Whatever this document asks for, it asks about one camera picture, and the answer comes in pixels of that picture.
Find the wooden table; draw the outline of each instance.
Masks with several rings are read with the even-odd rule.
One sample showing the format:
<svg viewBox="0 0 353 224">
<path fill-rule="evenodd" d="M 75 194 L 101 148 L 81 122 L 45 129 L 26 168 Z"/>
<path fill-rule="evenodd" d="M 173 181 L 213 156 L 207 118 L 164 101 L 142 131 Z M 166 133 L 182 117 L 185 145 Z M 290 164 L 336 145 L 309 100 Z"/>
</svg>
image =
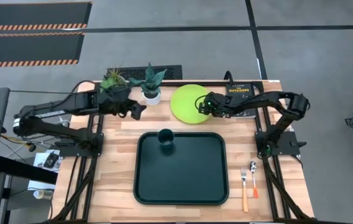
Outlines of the wooden table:
<svg viewBox="0 0 353 224">
<path fill-rule="evenodd" d="M 265 91 L 281 91 L 279 81 L 263 81 Z M 83 83 L 79 91 L 91 90 L 93 85 Z M 256 156 L 254 119 L 209 118 L 198 125 L 189 125 L 177 120 L 170 109 L 172 93 L 178 87 L 163 86 L 162 101 L 157 106 L 148 106 L 140 121 L 127 116 L 105 116 L 103 133 L 105 136 L 103 153 L 98 159 L 94 178 L 93 195 L 89 210 L 89 222 L 248 222 L 271 221 L 272 213 L 268 199 L 267 186 L 262 161 Z M 207 86 L 209 91 L 225 94 L 224 86 Z M 143 103 L 140 88 L 133 88 L 130 98 Z M 275 123 L 281 115 L 269 108 L 270 119 Z M 260 110 L 261 121 L 264 121 Z M 86 127 L 88 116 L 72 116 L 71 128 Z M 170 128 L 179 132 L 214 132 L 220 134 L 226 143 L 227 168 L 229 177 L 229 198 L 220 206 L 196 205 L 142 205 L 132 193 L 135 172 L 137 141 L 148 131 Z M 63 160 L 53 198 L 53 212 L 62 209 L 71 169 L 75 158 Z M 252 176 L 247 177 L 249 212 L 242 211 L 242 181 L 240 169 L 250 161 L 257 162 L 255 172 L 259 198 L 253 198 Z M 307 215 L 313 216 L 308 190 L 301 165 L 291 156 L 280 156 L 280 165 L 285 188 L 296 204 Z M 76 168 L 71 194 L 74 192 Z M 275 189 L 279 216 L 283 217 L 280 195 Z M 82 216 L 85 193 L 81 195 L 77 217 Z"/>
</svg>

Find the green plate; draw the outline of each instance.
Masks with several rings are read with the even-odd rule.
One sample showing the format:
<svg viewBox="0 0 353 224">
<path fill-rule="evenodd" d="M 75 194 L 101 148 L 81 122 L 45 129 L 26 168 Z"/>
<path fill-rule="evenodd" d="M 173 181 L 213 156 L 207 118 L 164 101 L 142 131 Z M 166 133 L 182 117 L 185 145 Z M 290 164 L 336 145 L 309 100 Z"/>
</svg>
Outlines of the green plate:
<svg viewBox="0 0 353 224">
<path fill-rule="evenodd" d="M 204 115 L 198 112 L 195 107 L 197 98 L 207 95 L 208 91 L 205 87 L 199 85 L 184 85 L 177 90 L 171 97 L 171 110 L 176 118 L 188 124 L 198 124 L 209 118 L 209 115 Z"/>
</svg>

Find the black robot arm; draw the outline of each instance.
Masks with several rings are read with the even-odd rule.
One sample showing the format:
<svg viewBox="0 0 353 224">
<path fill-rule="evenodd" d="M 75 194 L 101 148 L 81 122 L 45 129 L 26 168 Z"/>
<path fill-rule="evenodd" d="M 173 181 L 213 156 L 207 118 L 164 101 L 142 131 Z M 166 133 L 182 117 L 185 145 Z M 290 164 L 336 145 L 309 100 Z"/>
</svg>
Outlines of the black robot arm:
<svg viewBox="0 0 353 224">
<path fill-rule="evenodd" d="M 284 108 L 281 99 L 289 99 L 287 108 Z M 211 114 L 218 118 L 230 118 L 232 115 L 241 113 L 252 108 L 271 106 L 283 116 L 276 124 L 271 125 L 266 132 L 266 143 L 264 146 L 277 146 L 281 134 L 293 121 L 298 121 L 305 116 L 309 100 L 302 94 L 283 91 L 269 91 L 248 98 L 236 96 L 224 96 L 219 93 L 208 93 L 204 102 L 199 104 L 199 113 Z"/>
<path fill-rule="evenodd" d="M 112 114 L 124 118 L 131 112 L 131 117 L 140 119 L 146 106 L 128 99 L 131 89 L 117 86 L 111 90 L 92 90 L 68 95 L 64 100 L 25 106 L 15 114 L 13 131 L 18 136 L 26 137 L 33 134 L 45 134 L 57 138 L 76 141 L 82 148 L 89 148 L 93 143 L 94 134 L 88 128 L 71 129 L 57 124 L 46 123 L 42 119 L 62 114 L 76 116 L 89 114 Z"/>
</svg>

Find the cup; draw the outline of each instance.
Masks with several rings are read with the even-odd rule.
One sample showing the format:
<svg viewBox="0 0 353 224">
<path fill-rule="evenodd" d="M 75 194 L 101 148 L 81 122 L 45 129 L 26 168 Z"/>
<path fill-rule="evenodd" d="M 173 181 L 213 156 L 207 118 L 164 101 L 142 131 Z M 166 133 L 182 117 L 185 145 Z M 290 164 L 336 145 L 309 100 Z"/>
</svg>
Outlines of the cup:
<svg viewBox="0 0 353 224">
<path fill-rule="evenodd" d="M 174 141 L 174 133 L 169 129 L 158 132 L 157 139 L 163 147 L 170 147 Z"/>
</svg>

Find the air plant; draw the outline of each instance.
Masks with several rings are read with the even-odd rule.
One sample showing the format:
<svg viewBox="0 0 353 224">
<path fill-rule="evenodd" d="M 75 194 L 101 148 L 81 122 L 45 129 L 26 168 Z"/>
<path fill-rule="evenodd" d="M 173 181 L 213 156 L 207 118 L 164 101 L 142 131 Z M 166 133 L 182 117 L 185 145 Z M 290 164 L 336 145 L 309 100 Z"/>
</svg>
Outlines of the air plant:
<svg viewBox="0 0 353 224">
<path fill-rule="evenodd" d="M 112 68 L 108 70 L 108 74 L 103 75 L 103 81 L 101 82 L 101 92 L 104 89 L 112 88 L 113 86 L 124 86 L 127 85 L 125 79 L 121 76 L 120 68 Z"/>
</svg>

